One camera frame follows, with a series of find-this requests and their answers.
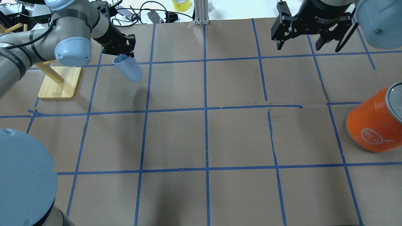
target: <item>orange bottle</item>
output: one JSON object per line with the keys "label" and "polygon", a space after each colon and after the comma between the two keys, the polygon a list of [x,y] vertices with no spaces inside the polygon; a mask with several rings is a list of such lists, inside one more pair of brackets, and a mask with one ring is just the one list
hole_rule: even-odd
{"label": "orange bottle", "polygon": [[346,125],[353,140],[371,152],[402,146],[402,82],[382,89],[354,108]]}

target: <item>blue grid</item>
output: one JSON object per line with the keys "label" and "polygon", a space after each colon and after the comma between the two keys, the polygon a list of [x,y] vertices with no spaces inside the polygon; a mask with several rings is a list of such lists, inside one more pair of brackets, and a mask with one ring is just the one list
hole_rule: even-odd
{"label": "blue grid", "polygon": [[[139,174],[139,179],[138,179],[138,188],[137,188],[137,201],[136,201],[136,207],[135,207],[135,222],[134,225],[137,225],[138,222],[138,211],[139,211],[139,201],[140,201],[140,194],[141,194],[141,183],[142,183],[142,174],[143,173],[161,173],[161,172],[186,172],[186,171],[205,171],[206,172],[206,198],[207,198],[207,224],[208,226],[211,225],[211,218],[210,218],[210,206],[209,206],[209,171],[223,171],[223,170],[253,170],[253,169],[275,169],[277,172],[277,185],[278,185],[278,192],[279,192],[279,201],[281,205],[281,212],[282,212],[282,218],[283,218],[283,224],[286,226],[286,215],[285,215],[285,206],[283,204],[283,194],[281,190],[281,181],[280,181],[280,169],[286,169],[286,168],[322,168],[322,167],[344,167],[345,168],[345,173],[348,179],[351,195],[353,198],[353,202],[355,205],[356,209],[356,214],[359,220],[359,224],[363,225],[363,221],[360,216],[359,212],[359,207],[358,203],[356,201],[356,197],[354,194],[353,190],[353,185],[352,181],[350,179],[348,167],[349,166],[381,166],[381,165],[402,165],[402,162],[366,162],[366,163],[347,163],[345,160],[345,156],[343,155],[343,149],[342,145],[339,139],[338,135],[338,130],[336,127],[336,123],[332,114],[332,109],[331,106],[333,105],[355,105],[359,104],[357,102],[341,102],[341,103],[332,103],[330,101],[330,97],[328,93],[325,91],[325,86],[324,86],[324,81],[322,79],[320,69],[316,60],[316,57],[318,56],[334,56],[334,55],[368,55],[368,58],[373,66],[373,69],[375,69],[375,65],[371,59],[371,54],[384,54],[384,53],[402,53],[402,51],[376,51],[376,52],[369,52],[367,49],[366,44],[364,43],[363,37],[358,30],[358,33],[360,35],[361,41],[363,43],[363,46],[365,47],[366,52],[362,53],[326,53],[326,54],[316,54],[314,53],[314,49],[312,47],[312,43],[310,40],[310,37],[307,36],[312,54],[305,54],[305,55],[283,55],[283,56],[261,56],[260,54],[260,47],[258,43],[258,36],[257,36],[257,30],[256,26],[254,23],[254,19],[251,20],[252,25],[253,25],[253,30],[254,30],[254,35],[255,35],[255,41],[256,41],[256,47],[257,47],[257,52],[258,52],[258,57],[250,57],[250,58],[224,58],[224,59],[207,59],[207,52],[206,52],[206,29],[205,25],[203,26],[203,47],[204,47],[204,59],[201,60],[181,60],[181,61],[164,61],[164,62],[153,62],[153,50],[154,50],[154,41],[155,41],[155,29],[156,26],[154,25],[153,27],[153,34],[152,34],[152,46],[151,46],[151,57],[149,62],[145,63],[139,63],[142,65],[149,65],[150,70],[149,70],[149,79],[148,79],[148,92],[147,92],[147,102],[146,102],[146,109],[144,111],[115,111],[115,112],[91,112],[91,107],[92,107],[92,101],[93,101],[93,96],[94,96],[94,91],[96,87],[96,81],[98,78],[98,72],[100,67],[105,67],[105,66],[113,66],[112,64],[105,64],[101,65],[101,59],[102,59],[102,54],[99,56],[98,64],[97,65],[88,65],[85,67],[96,67],[96,75],[94,79],[94,84],[92,88],[92,93],[91,93],[91,98],[89,102],[89,107],[88,107],[88,112],[87,113],[81,113],[81,114],[44,114],[35,111],[29,110],[30,115],[11,115],[11,116],[0,116],[1,118],[31,118],[30,124],[27,129],[27,133],[29,133],[29,130],[32,126],[32,123],[36,117],[74,117],[74,116],[87,116],[86,117],[86,122],[85,122],[85,127],[82,135],[82,140],[81,140],[81,145],[80,145],[80,151],[78,154],[78,159],[77,159],[77,164],[76,164],[76,169],[74,172],[58,172],[58,175],[73,175],[73,184],[72,184],[72,189],[71,189],[71,194],[70,194],[70,199],[68,203],[68,210],[67,210],[67,215],[70,213],[71,209],[71,202],[72,198],[74,195],[74,188],[76,184],[76,178],[77,175],[100,175],[100,174],[124,174],[124,173],[138,173]],[[273,150],[273,156],[274,156],[274,163],[275,165],[273,166],[232,166],[232,167],[209,167],[209,157],[208,157],[208,110],[219,110],[219,109],[253,109],[253,108],[271,108],[271,107],[295,107],[295,108],[302,108],[303,106],[301,105],[254,105],[254,106],[232,106],[232,107],[208,107],[207,105],[207,62],[209,61],[227,61],[227,60],[259,60],[260,63],[260,72],[261,72],[261,79],[263,83],[263,91],[264,91],[264,97],[265,100],[267,101],[267,92],[265,88],[265,80],[264,80],[264,72],[263,72],[263,67],[262,67],[262,61],[261,59],[268,59],[268,58],[297,58],[297,57],[313,57],[315,66],[317,69],[317,73],[319,76],[319,79],[321,81],[323,91],[325,95],[327,96],[328,99],[328,111],[331,117],[332,125],[334,128],[334,133],[338,142],[340,154],[342,157],[342,164],[307,164],[307,165],[279,165],[278,160],[276,158],[275,154],[275,146],[274,146],[274,139],[273,139],[273,129],[272,129],[272,122],[271,122],[271,115],[270,112],[268,112],[268,124],[269,124],[269,131],[270,131],[270,136],[271,136],[271,144],[272,144],[272,150]],[[186,63],[186,62],[204,62],[204,100],[205,100],[205,107],[204,108],[188,108],[188,109],[161,109],[161,110],[149,110],[149,99],[150,99],[150,86],[151,86],[151,74],[152,74],[152,65],[153,64],[172,64],[172,63]],[[37,98],[36,103],[35,103],[35,108],[38,105],[39,98]],[[205,168],[170,168],[170,169],[155,169],[155,170],[144,170],[143,169],[143,163],[144,163],[144,151],[145,151],[145,142],[146,142],[146,128],[147,128],[147,119],[148,119],[148,113],[150,112],[172,112],[172,111],[205,111],[205,158],[206,158],[206,163],[205,163]],[[91,115],[105,115],[105,114],[133,114],[133,113],[145,113],[145,121],[144,121],[144,133],[143,133],[143,139],[142,139],[142,150],[141,150],[141,161],[140,161],[140,169],[139,170],[126,170],[126,171],[78,171],[79,165],[80,165],[80,159],[81,159],[81,154],[82,154],[82,148],[85,140],[85,135],[86,135],[86,129],[88,126],[88,122],[90,119]]]}

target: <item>wooden base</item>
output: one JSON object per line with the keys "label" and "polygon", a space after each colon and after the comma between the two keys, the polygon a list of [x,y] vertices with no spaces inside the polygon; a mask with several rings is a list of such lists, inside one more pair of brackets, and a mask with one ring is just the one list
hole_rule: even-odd
{"label": "wooden base", "polygon": [[51,68],[64,78],[64,82],[56,83],[48,76],[45,76],[38,97],[47,99],[73,98],[77,92],[82,68],[70,68],[65,66]]}

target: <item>gray connector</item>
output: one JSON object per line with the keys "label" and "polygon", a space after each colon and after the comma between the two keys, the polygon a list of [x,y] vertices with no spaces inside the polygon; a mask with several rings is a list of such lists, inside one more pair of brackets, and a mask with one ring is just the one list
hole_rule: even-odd
{"label": "gray connector", "polygon": [[127,20],[132,20],[134,19],[134,14],[127,9],[124,9],[124,7],[118,6],[116,9],[118,9],[117,13],[124,16]]}

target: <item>silver lid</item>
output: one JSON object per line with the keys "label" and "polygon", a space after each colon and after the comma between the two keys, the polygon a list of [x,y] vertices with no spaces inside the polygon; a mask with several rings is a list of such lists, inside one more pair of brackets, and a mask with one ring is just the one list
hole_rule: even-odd
{"label": "silver lid", "polygon": [[389,87],[385,102],[391,115],[402,123],[402,82],[397,82]]}

